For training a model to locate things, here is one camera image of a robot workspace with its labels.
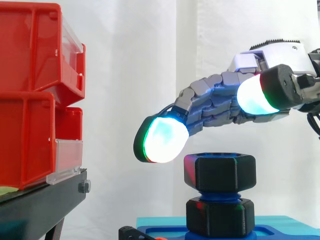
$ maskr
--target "blue tray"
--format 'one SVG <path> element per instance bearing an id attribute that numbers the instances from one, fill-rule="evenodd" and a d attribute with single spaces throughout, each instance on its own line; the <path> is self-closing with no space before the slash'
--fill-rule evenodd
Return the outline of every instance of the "blue tray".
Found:
<path id="1" fill-rule="evenodd" d="M 254 232 L 243 240 L 320 240 L 320 229 L 287 216 L 257 216 L 255 223 Z M 151 237 L 168 240 L 227 240 L 188 232 L 185 217 L 140 217 L 137 219 L 137 228 Z"/>

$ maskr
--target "red plastic drawer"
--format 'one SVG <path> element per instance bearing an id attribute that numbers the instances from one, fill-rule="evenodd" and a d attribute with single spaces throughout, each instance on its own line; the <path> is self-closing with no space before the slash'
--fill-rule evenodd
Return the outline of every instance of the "red plastic drawer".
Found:
<path id="1" fill-rule="evenodd" d="M 52 174 L 59 182 L 82 163 L 82 110 L 56 110 L 49 92 L 0 92 L 0 132 L 0 187 L 24 189 Z"/>
<path id="2" fill-rule="evenodd" d="M 85 97 L 86 48 L 55 3 L 0 1 L 0 91 L 46 91 L 57 106 Z"/>

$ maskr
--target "yellow object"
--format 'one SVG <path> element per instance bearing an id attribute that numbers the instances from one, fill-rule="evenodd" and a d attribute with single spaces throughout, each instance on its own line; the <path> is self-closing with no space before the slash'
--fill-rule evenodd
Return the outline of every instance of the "yellow object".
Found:
<path id="1" fill-rule="evenodd" d="M 0 196 L 18 191 L 18 188 L 11 186 L 0 186 Z"/>

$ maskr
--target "screw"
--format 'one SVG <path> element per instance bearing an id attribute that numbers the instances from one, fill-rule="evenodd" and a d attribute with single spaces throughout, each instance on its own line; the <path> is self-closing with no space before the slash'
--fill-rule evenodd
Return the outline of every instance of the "screw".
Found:
<path id="1" fill-rule="evenodd" d="M 90 193 L 90 190 L 91 190 L 91 181 L 90 180 L 84 180 L 82 182 L 82 193 L 84 194 L 88 194 Z"/>

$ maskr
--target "black hexagonal nut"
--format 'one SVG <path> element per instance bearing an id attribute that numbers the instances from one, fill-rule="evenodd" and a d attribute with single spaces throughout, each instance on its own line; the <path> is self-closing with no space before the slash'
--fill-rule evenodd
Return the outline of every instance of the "black hexagonal nut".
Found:
<path id="1" fill-rule="evenodd" d="M 254 203 L 222 203 L 190 199 L 186 203 L 186 227 L 207 238 L 244 238 L 255 228 Z"/>
<path id="2" fill-rule="evenodd" d="M 203 193 L 237 193 L 257 183 L 256 159 L 239 153 L 198 153 L 184 158 L 184 182 Z"/>

